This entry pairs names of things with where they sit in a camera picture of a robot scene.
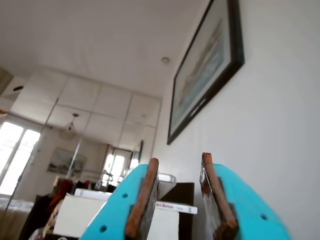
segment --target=black picture frame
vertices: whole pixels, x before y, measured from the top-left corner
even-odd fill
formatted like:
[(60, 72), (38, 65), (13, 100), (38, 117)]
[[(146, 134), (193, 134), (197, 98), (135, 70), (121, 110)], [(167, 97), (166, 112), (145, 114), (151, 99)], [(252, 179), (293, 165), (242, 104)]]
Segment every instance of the black picture frame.
[(178, 127), (171, 132), (172, 129), (172, 116), (175, 100), (175, 89), (177, 77), (181, 71), (182, 66), (184, 65), (190, 49), (192, 48), (197, 35), (202, 28), (204, 21), (210, 11), (213, 3), (217, 0), (211, 0), (204, 12), (204, 15), (200, 21), (199, 26), (196, 29), (196, 32), (191, 40), (191, 43), (182, 59), (182, 62), (176, 72), (173, 81), (173, 90), (172, 90), (172, 100), (171, 100), (171, 110), (170, 110), (170, 120), (169, 120), (169, 129), (167, 144), (170, 145), (176, 137), (186, 128), (186, 126), (192, 121), (192, 119), (207, 105), (207, 103), (226, 85), (226, 83), (233, 77), (233, 75), (244, 65), (245, 55), (243, 47), (243, 38), (241, 30), (241, 19), (240, 19), (240, 8), (239, 0), (225, 0), (227, 2), (227, 12), (228, 12), (228, 28), (229, 28), (229, 48), (230, 48), (230, 62), (223, 69), (221, 74), (215, 79), (207, 91), (202, 95), (202, 97), (196, 102), (194, 107), (188, 111), (188, 114)]

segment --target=bed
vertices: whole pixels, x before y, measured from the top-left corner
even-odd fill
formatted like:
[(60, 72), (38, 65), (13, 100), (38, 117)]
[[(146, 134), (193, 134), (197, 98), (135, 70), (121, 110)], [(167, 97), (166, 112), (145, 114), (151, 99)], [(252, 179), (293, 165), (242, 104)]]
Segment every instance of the bed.
[(0, 197), (0, 239), (17, 240), (34, 203), (12, 200), (4, 216), (8, 201), (8, 198)]

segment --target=white ceiling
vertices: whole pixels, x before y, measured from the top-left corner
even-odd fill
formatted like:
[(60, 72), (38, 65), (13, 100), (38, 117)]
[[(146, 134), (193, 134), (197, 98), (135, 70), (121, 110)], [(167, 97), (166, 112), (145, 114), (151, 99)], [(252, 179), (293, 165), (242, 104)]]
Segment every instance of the white ceiling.
[(0, 66), (24, 78), (46, 66), (160, 97), (203, 2), (2, 0)]
[(47, 124), (59, 129), (67, 126), (76, 113), (79, 117), (74, 126), (79, 134), (96, 142), (133, 149), (144, 137), (145, 128), (157, 126), (159, 110), (157, 98), (42, 70), (26, 82), (10, 112), (40, 124), (51, 113)]
[(6, 87), (2, 95), (0, 96), (0, 109), (3, 111), (9, 111), (14, 104), (15, 100), (21, 93), (21, 90), (15, 91), (14, 89), (20, 86), (24, 86), (26, 80), (20, 77), (14, 77), (9, 85)]

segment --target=bright window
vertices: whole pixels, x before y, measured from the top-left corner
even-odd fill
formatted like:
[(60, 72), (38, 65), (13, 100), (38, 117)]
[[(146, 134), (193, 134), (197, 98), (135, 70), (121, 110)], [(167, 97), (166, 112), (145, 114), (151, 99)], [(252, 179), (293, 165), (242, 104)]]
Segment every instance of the bright window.
[(111, 170), (111, 167), (112, 167), (112, 164), (114, 163), (114, 156), (112, 154), (109, 154), (107, 157), (106, 157), (106, 160), (105, 160), (105, 164), (104, 164), (104, 170), (106, 170), (107, 173), (110, 173), (110, 170)]
[(125, 158), (123, 156), (115, 156), (114, 164), (112, 167), (111, 174), (113, 176), (119, 177), (124, 167)]
[(22, 127), (9, 122), (4, 122), (0, 128), (0, 175), (23, 130)]
[(132, 159), (130, 162), (130, 169), (134, 169), (139, 165), (139, 160), (138, 159)]
[[(18, 148), (15, 148), (22, 134), (21, 142)], [(0, 194), (13, 194), (18, 179), (39, 137), (39, 132), (30, 129), (24, 131), (23, 127), (9, 122), (5, 122), (2, 125), (0, 129), (0, 170), (2, 171), (1, 179), (3, 175), (4, 178), (0, 185)]]

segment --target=framed picture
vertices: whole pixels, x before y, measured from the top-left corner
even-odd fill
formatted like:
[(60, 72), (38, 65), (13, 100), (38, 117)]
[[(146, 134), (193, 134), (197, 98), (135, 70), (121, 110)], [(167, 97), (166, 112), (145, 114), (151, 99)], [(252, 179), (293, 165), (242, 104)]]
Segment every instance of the framed picture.
[[(66, 175), (70, 167), (74, 152), (56, 148), (51, 157), (47, 171)], [(71, 177), (79, 178), (82, 170), (84, 169), (87, 158), (83, 155), (77, 154), (72, 166)]]
[(238, 0), (211, 0), (174, 78), (168, 145), (244, 63)]

